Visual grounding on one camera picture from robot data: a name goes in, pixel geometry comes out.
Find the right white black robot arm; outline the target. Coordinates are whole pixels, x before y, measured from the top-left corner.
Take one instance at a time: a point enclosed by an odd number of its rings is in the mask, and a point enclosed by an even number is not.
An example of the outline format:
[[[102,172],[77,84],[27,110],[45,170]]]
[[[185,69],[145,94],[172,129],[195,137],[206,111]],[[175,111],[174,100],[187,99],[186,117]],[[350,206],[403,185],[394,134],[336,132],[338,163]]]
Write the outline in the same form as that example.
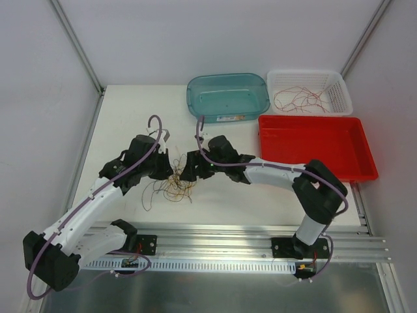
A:
[[[280,250],[298,260],[315,251],[316,241],[338,214],[340,205],[348,206],[344,184],[319,160],[307,164],[283,164],[240,154],[225,136],[197,137],[199,149],[186,155],[180,180],[194,182],[215,173],[247,185],[270,185],[292,190],[305,215],[289,243]]]

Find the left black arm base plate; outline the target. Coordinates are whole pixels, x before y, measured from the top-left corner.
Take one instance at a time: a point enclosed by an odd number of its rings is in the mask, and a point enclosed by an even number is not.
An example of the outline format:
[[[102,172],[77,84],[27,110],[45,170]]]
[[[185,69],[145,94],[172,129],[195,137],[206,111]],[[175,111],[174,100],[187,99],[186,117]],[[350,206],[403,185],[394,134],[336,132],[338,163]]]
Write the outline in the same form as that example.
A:
[[[133,252],[144,256],[155,256],[157,242],[157,235],[137,234],[133,245]]]

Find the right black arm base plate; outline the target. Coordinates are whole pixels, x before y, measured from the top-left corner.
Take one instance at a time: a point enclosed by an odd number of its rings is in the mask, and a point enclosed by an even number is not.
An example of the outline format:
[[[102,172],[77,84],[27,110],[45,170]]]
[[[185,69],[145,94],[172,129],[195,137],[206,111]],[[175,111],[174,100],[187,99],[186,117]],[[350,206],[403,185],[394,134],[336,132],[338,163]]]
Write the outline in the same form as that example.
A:
[[[325,238],[318,238],[309,246],[296,237],[273,237],[271,238],[271,249],[272,257],[278,259],[326,259],[330,256],[330,247]]]

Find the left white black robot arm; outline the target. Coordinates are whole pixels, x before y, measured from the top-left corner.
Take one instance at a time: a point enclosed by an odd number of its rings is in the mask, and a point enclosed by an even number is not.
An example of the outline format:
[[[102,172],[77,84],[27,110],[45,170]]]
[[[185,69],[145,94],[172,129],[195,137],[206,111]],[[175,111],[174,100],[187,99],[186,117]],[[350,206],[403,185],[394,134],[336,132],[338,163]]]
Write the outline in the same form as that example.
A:
[[[88,239],[84,235],[142,178],[164,180],[173,173],[166,147],[168,138],[167,130],[137,135],[127,150],[104,165],[77,205],[42,233],[30,231],[23,239],[26,268],[51,290],[62,291],[91,261],[114,250],[123,254],[137,252],[137,231],[122,219]]]

